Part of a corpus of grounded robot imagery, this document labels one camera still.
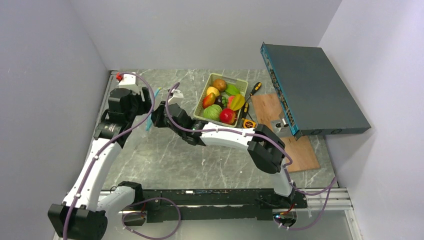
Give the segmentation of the clear zip top bag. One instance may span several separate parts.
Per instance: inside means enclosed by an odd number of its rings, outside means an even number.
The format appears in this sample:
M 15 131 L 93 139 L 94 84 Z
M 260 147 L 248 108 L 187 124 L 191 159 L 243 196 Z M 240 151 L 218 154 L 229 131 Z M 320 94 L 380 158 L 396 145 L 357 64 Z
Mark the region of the clear zip top bag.
M 154 92 L 154 98 L 155 99 L 157 98 L 161 89 L 162 89 L 161 87 L 158 87 L 156 89 L 156 91 Z M 147 121 L 146 121 L 145 131 L 148 132 L 150 130 L 150 128 L 152 127 L 152 125 L 153 125 L 152 114 L 150 114 Z

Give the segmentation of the red orange mango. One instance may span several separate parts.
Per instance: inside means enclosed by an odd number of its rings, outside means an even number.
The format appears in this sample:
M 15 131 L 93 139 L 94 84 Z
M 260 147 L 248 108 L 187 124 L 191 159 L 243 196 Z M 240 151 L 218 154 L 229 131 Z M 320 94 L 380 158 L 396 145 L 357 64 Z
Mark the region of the red orange mango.
M 213 105 L 215 103 L 215 100 L 216 100 L 216 95 L 213 92 L 205 96 L 204 99 L 202 100 L 203 109 L 206 109 L 209 106 Z

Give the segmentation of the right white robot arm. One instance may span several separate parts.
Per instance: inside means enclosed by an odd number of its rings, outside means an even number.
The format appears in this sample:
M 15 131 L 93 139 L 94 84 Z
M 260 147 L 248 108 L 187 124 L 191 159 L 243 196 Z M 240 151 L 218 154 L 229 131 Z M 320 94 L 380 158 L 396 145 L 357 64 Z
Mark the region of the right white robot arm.
M 157 128 L 173 130 L 192 146 L 223 146 L 248 152 L 255 166 L 270 175 L 276 203 L 287 208 L 295 201 L 293 184 L 288 177 L 285 144 L 266 125 L 254 128 L 225 127 L 195 120 L 176 103 L 162 101 L 151 114 Z

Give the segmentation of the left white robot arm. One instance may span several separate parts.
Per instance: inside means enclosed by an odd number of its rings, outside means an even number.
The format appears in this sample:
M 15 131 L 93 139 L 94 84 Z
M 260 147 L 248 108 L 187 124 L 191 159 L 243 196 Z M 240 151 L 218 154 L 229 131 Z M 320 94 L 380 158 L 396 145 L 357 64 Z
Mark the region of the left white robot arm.
M 112 163 L 122 151 L 137 116 L 149 118 L 155 105 L 151 87 L 115 88 L 108 108 L 96 126 L 90 153 L 71 190 L 60 204 L 52 204 L 48 218 L 64 240 L 100 240 L 105 235 L 109 219 L 124 208 L 139 209 L 144 203 L 141 184 L 123 181 L 115 191 L 100 200 L 102 187 Z

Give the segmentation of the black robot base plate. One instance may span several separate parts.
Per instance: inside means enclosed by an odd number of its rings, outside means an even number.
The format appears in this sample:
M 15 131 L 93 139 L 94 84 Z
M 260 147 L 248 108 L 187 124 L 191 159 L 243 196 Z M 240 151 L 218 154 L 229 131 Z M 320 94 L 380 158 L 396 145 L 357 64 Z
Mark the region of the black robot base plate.
M 306 209 L 305 195 L 289 197 L 272 188 L 245 189 L 145 189 L 147 203 L 135 202 L 124 211 L 143 212 L 148 223 L 181 220 L 256 219 L 269 221 L 275 214 Z

